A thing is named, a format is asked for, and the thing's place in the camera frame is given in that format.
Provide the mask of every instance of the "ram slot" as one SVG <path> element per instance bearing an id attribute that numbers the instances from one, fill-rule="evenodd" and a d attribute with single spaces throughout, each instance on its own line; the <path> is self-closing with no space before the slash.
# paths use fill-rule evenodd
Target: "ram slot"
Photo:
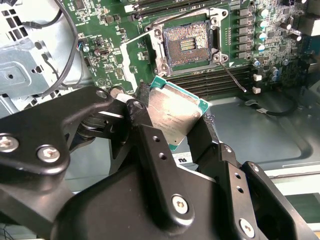
<path id="1" fill-rule="evenodd" d="M 232 68 L 229 70 L 242 86 L 246 89 L 251 88 L 252 80 L 249 67 Z M 238 93 L 241 91 L 231 76 L 224 70 L 167 80 L 201 98 L 207 98 L 212 95 Z"/>
<path id="2" fill-rule="evenodd" d="M 213 3 L 213 2 L 220 2 L 220 1 L 212 1 L 212 0 L 186 0 L 180 1 L 173 4 L 165 5 L 165 6 L 157 6 L 157 7 L 149 7 L 148 9 L 141 9 L 134 12 L 134 18 L 140 19 L 145 18 L 153 14 L 160 14 L 163 12 L 173 11 L 173 10 L 180 10 L 182 8 L 191 8 L 197 4 L 205 4 L 205 3 Z"/>

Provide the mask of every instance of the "white sticker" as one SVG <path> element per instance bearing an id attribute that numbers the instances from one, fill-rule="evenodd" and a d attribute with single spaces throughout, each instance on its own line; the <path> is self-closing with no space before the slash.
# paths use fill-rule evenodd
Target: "white sticker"
<path id="1" fill-rule="evenodd" d="M 172 154 L 176 164 L 189 164 L 192 162 L 191 152 L 182 152 Z"/>

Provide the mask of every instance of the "cpu socket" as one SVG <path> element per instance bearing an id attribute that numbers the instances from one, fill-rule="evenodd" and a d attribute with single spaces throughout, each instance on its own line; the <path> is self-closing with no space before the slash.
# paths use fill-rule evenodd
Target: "cpu socket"
<path id="1" fill-rule="evenodd" d="M 221 21 L 228 16 L 228 11 L 210 7 L 182 18 L 203 14 L 208 20 L 172 27 L 161 24 L 177 14 L 158 18 L 145 27 L 146 32 L 154 29 L 150 39 L 156 54 L 154 71 L 159 76 L 204 71 L 228 61 L 228 55 L 221 52 Z"/>

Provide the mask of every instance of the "motherboard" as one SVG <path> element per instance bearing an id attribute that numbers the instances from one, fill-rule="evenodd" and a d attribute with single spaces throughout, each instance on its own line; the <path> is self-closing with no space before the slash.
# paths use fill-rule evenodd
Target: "motherboard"
<path id="1" fill-rule="evenodd" d="M 160 76 L 207 99 L 241 91 L 234 78 L 259 94 L 302 85 L 320 49 L 306 0 L 62 2 L 94 84 L 108 91 L 133 94 Z"/>

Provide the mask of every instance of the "capacitor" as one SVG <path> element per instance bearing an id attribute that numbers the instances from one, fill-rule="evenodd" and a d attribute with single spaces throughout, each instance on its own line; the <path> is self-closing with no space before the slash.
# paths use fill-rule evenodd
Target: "capacitor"
<path id="1" fill-rule="evenodd" d="M 297 34 L 294 34 L 294 33 L 290 34 L 289 37 L 290 37 L 291 39 L 295 40 L 296 42 L 300 42 L 301 39 L 302 39 L 301 36 L 299 36 L 299 35 L 297 35 Z"/>
<path id="2" fill-rule="evenodd" d="M 266 49 L 265 45 L 259 43 L 255 46 L 255 49 L 258 50 L 259 52 L 262 52 Z"/>
<path id="3" fill-rule="evenodd" d="M 271 79 L 273 82 L 276 82 L 276 81 L 278 81 L 278 76 L 270 75 L 270 79 Z"/>
<path id="4" fill-rule="evenodd" d="M 264 41 L 264 40 L 266 40 L 267 35 L 264 32 L 261 31 L 261 32 L 257 33 L 256 38 L 260 39 L 261 41 Z"/>
<path id="5" fill-rule="evenodd" d="M 257 26 L 264 29 L 264 28 L 268 27 L 268 22 L 265 20 L 258 21 Z"/>
<path id="6" fill-rule="evenodd" d="M 288 19 L 288 23 L 291 25 L 291 27 L 294 25 L 294 18 L 291 16 L 291 17 L 289 17 L 289 19 Z"/>
<path id="7" fill-rule="evenodd" d="M 258 11 L 258 15 L 259 15 L 260 17 L 263 17 L 263 18 L 265 19 L 266 17 L 268 17 L 269 11 L 268 11 L 267 9 L 260 9 L 260 10 Z"/>
<path id="8" fill-rule="evenodd" d="M 254 58 L 252 60 L 252 65 L 255 66 L 255 67 L 259 67 L 261 65 L 261 63 L 256 58 Z"/>
<path id="9" fill-rule="evenodd" d="M 289 23 L 283 22 L 280 24 L 280 27 L 285 30 L 290 30 L 292 26 Z"/>
<path id="10" fill-rule="evenodd" d="M 279 74 L 279 70 L 275 66 L 271 68 L 270 72 L 272 73 L 273 76 L 278 76 Z"/>

